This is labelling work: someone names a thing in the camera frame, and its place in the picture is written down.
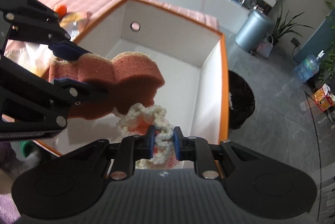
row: metal screw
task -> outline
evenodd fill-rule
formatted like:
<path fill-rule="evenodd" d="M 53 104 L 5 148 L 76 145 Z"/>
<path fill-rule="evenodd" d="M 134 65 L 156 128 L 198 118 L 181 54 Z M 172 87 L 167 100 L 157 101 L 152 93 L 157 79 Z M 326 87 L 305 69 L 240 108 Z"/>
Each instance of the metal screw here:
<path fill-rule="evenodd" d="M 75 88 L 70 88 L 70 94 L 74 97 L 76 97 L 78 95 L 78 92 Z"/>
<path fill-rule="evenodd" d="M 60 127 L 65 127 L 66 126 L 66 119 L 63 116 L 57 116 L 56 123 Z"/>
<path fill-rule="evenodd" d="M 127 174 L 123 171 L 114 171 L 111 174 L 111 178 L 114 180 L 123 180 L 127 177 Z"/>
<path fill-rule="evenodd" d="M 202 173 L 202 176 L 205 179 L 216 179 L 219 176 L 219 173 L 214 170 L 207 170 Z"/>
<path fill-rule="evenodd" d="M 14 20 L 14 14 L 13 13 L 7 13 L 6 14 L 6 19 L 10 20 L 10 21 Z"/>

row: small snack box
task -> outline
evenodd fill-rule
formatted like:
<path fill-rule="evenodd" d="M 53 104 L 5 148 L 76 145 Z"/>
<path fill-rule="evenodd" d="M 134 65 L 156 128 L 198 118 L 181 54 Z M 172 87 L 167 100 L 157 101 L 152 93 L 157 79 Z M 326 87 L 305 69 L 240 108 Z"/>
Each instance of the small snack box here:
<path fill-rule="evenodd" d="M 321 111 L 326 111 L 329 107 L 335 106 L 335 96 L 327 84 L 316 91 L 314 94 L 314 102 Z"/>

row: white cardboard box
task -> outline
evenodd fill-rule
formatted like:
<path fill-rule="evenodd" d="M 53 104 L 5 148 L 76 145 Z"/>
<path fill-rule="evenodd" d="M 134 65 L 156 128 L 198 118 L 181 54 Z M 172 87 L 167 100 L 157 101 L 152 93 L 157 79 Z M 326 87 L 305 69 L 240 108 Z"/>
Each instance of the white cardboard box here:
<path fill-rule="evenodd" d="M 136 22 L 138 32 L 131 29 Z M 167 109 L 167 120 L 184 136 L 199 136 L 217 144 L 228 136 L 228 67 L 224 34 L 143 0 L 120 0 L 92 22 L 75 42 L 112 59 L 142 52 L 154 60 L 165 85 L 155 104 Z M 69 119 L 67 128 L 39 145 L 61 155 L 97 139 L 114 140 L 119 118 L 109 114 L 86 121 Z"/>

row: blue gripper pad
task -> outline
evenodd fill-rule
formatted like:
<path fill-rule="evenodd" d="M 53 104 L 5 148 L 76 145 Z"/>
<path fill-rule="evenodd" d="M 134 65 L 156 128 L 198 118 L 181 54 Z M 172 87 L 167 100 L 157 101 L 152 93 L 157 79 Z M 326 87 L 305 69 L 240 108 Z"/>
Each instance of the blue gripper pad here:
<path fill-rule="evenodd" d="M 150 159 L 153 157 L 153 151 L 155 149 L 155 136 L 156 136 L 156 129 L 152 127 L 150 132 Z"/>
<path fill-rule="evenodd" d="M 180 160 L 179 139 L 175 128 L 173 129 L 173 144 L 175 146 L 175 157 L 177 160 Z"/>
<path fill-rule="evenodd" d="M 72 41 L 65 40 L 60 43 L 49 45 L 49 49 L 52 50 L 56 57 L 59 57 L 68 61 L 76 61 L 83 54 L 90 53 Z"/>

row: green plant leaf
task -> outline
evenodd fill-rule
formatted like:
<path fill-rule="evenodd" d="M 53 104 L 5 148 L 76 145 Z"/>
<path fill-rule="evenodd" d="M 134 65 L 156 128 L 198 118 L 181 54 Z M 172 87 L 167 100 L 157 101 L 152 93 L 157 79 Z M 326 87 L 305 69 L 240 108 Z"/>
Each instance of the green plant leaf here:
<path fill-rule="evenodd" d="M 285 16 L 285 19 L 284 19 L 284 21 L 283 21 L 283 24 L 285 25 L 286 24 L 286 19 L 287 19 L 287 16 L 289 15 L 289 10 L 287 11 L 287 13 L 286 13 L 286 16 Z"/>
<path fill-rule="evenodd" d="M 294 20 L 295 18 L 299 17 L 300 15 L 302 15 L 302 14 L 304 14 L 304 13 L 305 13 L 305 11 L 303 11 L 303 12 L 301 12 L 301 13 L 295 15 L 291 20 Z"/>
<path fill-rule="evenodd" d="M 313 27 L 311 27 L 311 26 L 309 26 L 309 25 L 305 25 L 305 24 L 300 24 L 300 23 L 291 23 L 291 24 L 287 24 L 287 26 L 285 27 L 285 28 L 287 28 L 287 27 L 294 27 L 294 26 L 304 26 L 304 27 L 308 27 L 308 28 L 312 28 L 313 29 Z"/>
<path fill-rule="evenodd" d="M 279 24 L 280 24 L 280 20 L 281 20 L 281 18 L 280 18 L 280 17 L 277 17 L 276 24 L 275 24 L 274 29 L 273 29 L 273 33 L 276 33 L 276 32 L 277 32 L 277 30 L 278 30 L 278 26 L 279 26 Z"/>
<path fill-rule="evenodd" d="M 288 30 L 288 31 L 285 31 L 285 32 L 282 32 L 280 35 L 279 35 L 279 38 L 281 38 L 282 36 L 284 36 L 285 34 L 287 33 L 294 33 L 294 34 L 297 34 L 298 36 L 302 37 L 302 35 L 297 32 L 297 31 L 294 31 L 294 30 Z"/>

